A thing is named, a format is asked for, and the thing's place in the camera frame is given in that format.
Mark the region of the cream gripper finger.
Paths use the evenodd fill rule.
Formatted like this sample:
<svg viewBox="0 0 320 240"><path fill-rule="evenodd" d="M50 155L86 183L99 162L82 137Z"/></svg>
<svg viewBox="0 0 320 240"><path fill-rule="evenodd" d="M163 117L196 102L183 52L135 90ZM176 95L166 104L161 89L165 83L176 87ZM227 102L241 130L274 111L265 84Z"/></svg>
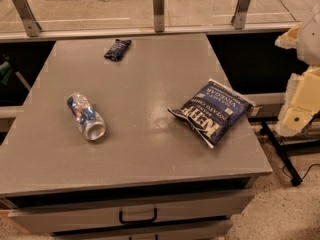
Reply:
<svg viewBox="0 0 320 240"><path fill-rule="evenodd" d="M320 67L310 66L302 75L291 74L285 92L276 132L291 137L311 122L320 111Z"/></svg>
<svg viewBox="0 0 320 240"><path fill-rule="evenodd" d="M301 26L301 22L294 25L287 32L276 39L275 45L283 49L296 49Z"/></svg>

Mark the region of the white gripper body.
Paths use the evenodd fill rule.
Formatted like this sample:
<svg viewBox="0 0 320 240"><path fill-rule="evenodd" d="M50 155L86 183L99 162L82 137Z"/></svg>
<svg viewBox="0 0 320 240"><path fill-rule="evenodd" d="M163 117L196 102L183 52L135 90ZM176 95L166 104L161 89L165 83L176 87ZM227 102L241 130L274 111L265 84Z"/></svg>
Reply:
<svg viewBox="0 0 320 240"><path fill-rule="evenodd" d="M297 57L308 65L320 65L320 4L302 21L297 41Z"/></svg>

